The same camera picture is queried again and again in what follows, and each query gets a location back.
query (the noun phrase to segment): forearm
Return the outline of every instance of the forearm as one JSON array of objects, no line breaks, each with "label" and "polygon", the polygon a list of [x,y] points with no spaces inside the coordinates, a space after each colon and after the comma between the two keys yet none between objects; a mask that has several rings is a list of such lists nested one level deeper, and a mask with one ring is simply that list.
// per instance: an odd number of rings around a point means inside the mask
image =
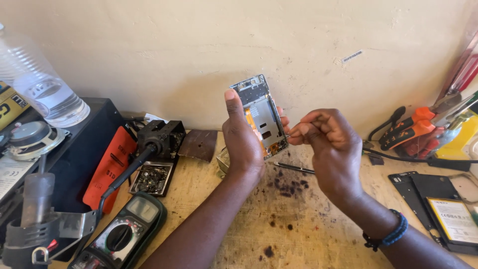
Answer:
[{"label": "forearm", "polygon": [[[399,223],[394,213],[368,194],[353,201],[337,202],[336,206],[370,238],[386,237]],[[397,269],[471,268],[411,226],[401,239],[388,247],[381,246],[380,250]]]},{"label": "forearm", "polygon": [[209,267],[234,217],[257,182],[251,177],[256,175],[226,175],[140,269]]}]

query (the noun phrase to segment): blue bracelet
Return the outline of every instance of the blue bracelet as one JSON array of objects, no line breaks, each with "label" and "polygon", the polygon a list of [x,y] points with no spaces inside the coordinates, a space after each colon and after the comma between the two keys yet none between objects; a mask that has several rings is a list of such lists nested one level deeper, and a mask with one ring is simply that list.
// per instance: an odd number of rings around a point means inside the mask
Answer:
[{"label": "blue bracelet", "polygon": [[398,226],[395,228],[393,232],[387,235],[384,239],[372,239],[366,233],[362,234],[365,241],[367,241],[365,243],[365,246],[371,247],[373,251],[375,252],[377,252],[380,245],[390,246],[391,244],[397,242],[397,240],[400,239],[407,231],[407,228],[408,228],[407,219],[400,212],[394,209],[390,209],[390,211],[395,213],[395,215],[397,215],[400,218],[400,223],[398,224]]}]

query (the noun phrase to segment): yellow box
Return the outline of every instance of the yellow box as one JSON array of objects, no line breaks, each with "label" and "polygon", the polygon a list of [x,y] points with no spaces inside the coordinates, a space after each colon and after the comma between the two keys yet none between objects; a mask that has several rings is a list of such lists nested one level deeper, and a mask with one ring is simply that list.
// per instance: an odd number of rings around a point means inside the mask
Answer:
[{"label": "yellow box", "polygon": [[0,81],[0,131],[29,107],[20,94]]}]

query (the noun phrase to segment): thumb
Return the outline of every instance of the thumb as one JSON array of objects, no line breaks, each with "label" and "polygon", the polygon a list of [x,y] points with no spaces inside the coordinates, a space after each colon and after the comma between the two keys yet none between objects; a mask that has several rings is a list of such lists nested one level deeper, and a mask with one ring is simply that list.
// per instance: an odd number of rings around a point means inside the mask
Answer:
[{"label": "thumb", "polygon": [[229,118],[233,122],[244,121],[244,109],[237,92],[234,89],[228,89],[224,92],[224,99],[226,100]]},{"label": "thumb", "polygon": [[299,127],[299,131],[304,136],[305,140],[312,146],[314,152],[318,152],[327,146],[329,143],[324,134],[311,123],[305,123]]}]

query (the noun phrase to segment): sticker on wall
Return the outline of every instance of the sticker on wall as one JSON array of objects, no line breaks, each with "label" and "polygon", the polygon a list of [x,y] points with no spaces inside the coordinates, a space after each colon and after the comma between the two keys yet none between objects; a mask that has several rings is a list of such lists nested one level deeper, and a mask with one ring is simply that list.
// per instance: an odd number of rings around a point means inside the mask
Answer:
[{"label": "sticker on wall", "polygon": [[363,53],[363,50],[359,50],[359,51],[357,51],[356,53],[354,53],[354,54],[352,54],[352,55],[350,55],[350,56],[348,56],[348,57],[343,58],[343,59],[342,59],[342,64],[344,64],[344,63],[350,61],[351,59],[353,59],[353,58],[359,56],[359,55],[362,54],[362,53]]}]

